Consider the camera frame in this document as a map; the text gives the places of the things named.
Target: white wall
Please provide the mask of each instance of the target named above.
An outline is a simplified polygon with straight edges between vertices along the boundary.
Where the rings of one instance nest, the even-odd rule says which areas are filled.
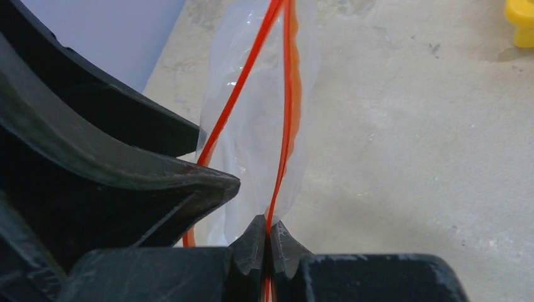
[[[22,0],[66,47],[137,91],[185,0]]]

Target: gray concrete surface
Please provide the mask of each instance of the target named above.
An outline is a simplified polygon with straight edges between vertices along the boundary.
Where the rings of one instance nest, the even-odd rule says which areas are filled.
[[[189,0],[145,94],[198,122],[228,0]],[[472,301],[534,301],[534,50],[504,1],[320,0],[310,160],[284,222],[315,253],[423,252]]]

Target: yellow plastic piece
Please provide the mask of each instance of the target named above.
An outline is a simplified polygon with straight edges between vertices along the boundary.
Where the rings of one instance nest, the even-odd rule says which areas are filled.
[[[534,0],[506,0],[504,15],[516,26],[514,44],[534,47]]]

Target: black plastic part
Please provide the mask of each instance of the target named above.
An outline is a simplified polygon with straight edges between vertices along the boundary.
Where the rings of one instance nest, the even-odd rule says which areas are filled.
[[[430,255],[306,257],[293,284],[296,298],[284,301],[468,301],[449,265]]]
[[[247,227],[243,235],[230,245],[234,260],[240,272],[239,284],[241,299],[236,301],[258,300],[262,292],[265,267],[265,216],[258,215]]]
[[[20,0],[0,1],[0,31],[54,94],[100,130],[172,157],[195,151],[196,125],[63,47]]]
[[[312,255],[282,222],[271,229],[277,302],[467,302],[455,273],[438,257]]]
[[[0,142],[0,211],[17,221],[0,228],[0,238],[21,263],[51,272],[56,285],[92,250],[174,245],[239,189],[233,176],[131,147],[96,128],[41,81],[3,35]],[[20,236],[10,235],[15,231]],[[28,242],[31,257],[16,249]],[[34,255],[46,261],[29,263]],[[12,268],[2,276],[10,280]],[[40,288],[42,301],[55,295],[54,286]],[[0,288],[0,301],[14,292]]]
[[[230,247],[93,251],[57,301],[258,301],[264,230],[262,215]]]

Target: clear plastic bag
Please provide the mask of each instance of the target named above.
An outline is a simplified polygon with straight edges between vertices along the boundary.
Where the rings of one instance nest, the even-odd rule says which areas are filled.
[[[205,151],[208,137],[224,115],[223,110],[246,68],[253,45],[258,42],[260,26],[266,23],[266,15],[273,12],[274,2],[277,1],[239,0],[230,5],[223,16],[211,49],[197,158]],[[241,179],[239,194],[200,222],[204,231],[196,232],[199,245],[232,243],[254,216],[268,211],[273,199],[276,208],[272,223],[276,223],[297,198],[307,159],[304,131],[307,98],[317,78],[321,58],[315,36],[317,3],[313,0],[292,2],[275,12],[274,24],[226,124],[212,149],[205,152],[210,153],[208,158],[199,160]],[[293,13],[289,27],[284,26],[285,20],[289,20],[285,18],[286,9]],[[284,40],[290,30],[296,42],[293,48],[287,48],[288,40]],[[288,59],[293,65],[289,73]],[[287,104],[288,94],[292,95],[290,105]],[[287,162],[282,165],[284,131],[291,133],[287,133]],[[278,194],[273,194],[280,169],[283,179]]]

